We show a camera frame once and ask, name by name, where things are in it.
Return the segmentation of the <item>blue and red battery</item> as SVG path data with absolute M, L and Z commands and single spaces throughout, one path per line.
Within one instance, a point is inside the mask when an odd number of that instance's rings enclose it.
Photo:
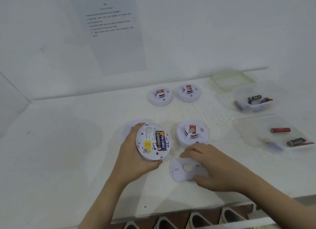
M 161 150 L 166 151 L 166 141 L 165 141 L 165 134 L 164 131 L 159 132 L 159 138 L 160 138 L 160 144 L 161 144 Z

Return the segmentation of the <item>white round mounting plate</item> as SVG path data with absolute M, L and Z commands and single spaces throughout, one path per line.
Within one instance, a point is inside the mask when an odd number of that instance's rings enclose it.
M 196 175 L 208 177 L 206 169 L 191 158 L 178 158 L 170 161 L 169 171 L 176 182 L 193 179 Z

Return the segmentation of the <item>clear plastic container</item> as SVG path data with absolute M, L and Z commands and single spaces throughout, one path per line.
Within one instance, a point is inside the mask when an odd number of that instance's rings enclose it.
M 242 113 L 272 109 L 285 99 L 288 91 L 274 81 L 260 81 L 233 89 L 233 105 Z

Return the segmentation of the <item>clear lid with green rim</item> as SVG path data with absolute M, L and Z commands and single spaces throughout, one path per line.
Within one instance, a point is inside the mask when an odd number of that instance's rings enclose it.
M 235 88 L 255 83 L 255 80 L 240 71 L 227 71 L 211 76 L 212 82 L 221 91 L 232 91 Z

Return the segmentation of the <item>clear shallow plastic tray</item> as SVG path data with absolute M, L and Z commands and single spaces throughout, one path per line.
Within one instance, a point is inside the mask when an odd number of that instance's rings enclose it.
M 271 153 L 299 153 L 311 150 L 316 150 L 316 139 L 313 139 L 303 133 L 294 124 L 288 122 L 281 116 L 278 115 L 263 115 L 254 116 L 249 118 L 236 119 L 233 122 L 236 131 L 239 133 L 241 139 L 250 147 L 256 147 L 263 149 Z M 271 128 L 291 128 L 291 132 L 288 133 L 271 133 Z M 259 137 L 266 137 L 276 142 L 281 146 L 284 151 L 275 151 L 266 147 L 260 140 Z M 307 141 L 314 142 L 312 145 L 300 146 L 300 147 L 289 147 L 286 142 L 289 140 L 304 138 Z

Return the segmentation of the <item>person's left hand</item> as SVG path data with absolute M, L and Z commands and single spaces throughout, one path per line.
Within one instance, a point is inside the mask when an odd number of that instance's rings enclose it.
M 144 162 L 149 160 L 144 159 L 136 147 L 137 132 L 144 124 L 145 123 L 139 123 L 135 125 L 127 135 L 121 144 L 118 157 L 112 170 L 113 174 L 116 173 L 127 177 L 129 183 L 148 173 L 144 170 Z

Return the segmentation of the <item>person's left forearm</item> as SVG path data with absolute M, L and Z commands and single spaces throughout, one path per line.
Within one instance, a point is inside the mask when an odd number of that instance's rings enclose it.
M 77 229 L 107 229 L 116 204 L 128 185 L 124 175 L 111 174 Z

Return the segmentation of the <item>printed paper instruction sheet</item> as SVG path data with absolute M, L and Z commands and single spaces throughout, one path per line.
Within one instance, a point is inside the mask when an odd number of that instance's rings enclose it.
M 146 71 L 136 0 L 70 0 L 104 76 Z

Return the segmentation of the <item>person's right forearm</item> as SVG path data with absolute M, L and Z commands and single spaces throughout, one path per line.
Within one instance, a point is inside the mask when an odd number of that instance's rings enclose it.
M 241 178 L 240 192 L 281 229 L 316 229 L 316 210 L 302 205 L 251 171 Z

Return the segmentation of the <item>person's right hand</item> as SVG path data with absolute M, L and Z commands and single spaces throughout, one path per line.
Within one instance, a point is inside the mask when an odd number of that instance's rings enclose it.
M 181 154 L 200 163 L 208 172 L 211 188 L 215 192 L 238 192 L 243 194 L 247 176 L 251 171 L 210 144 L 192 144 Z

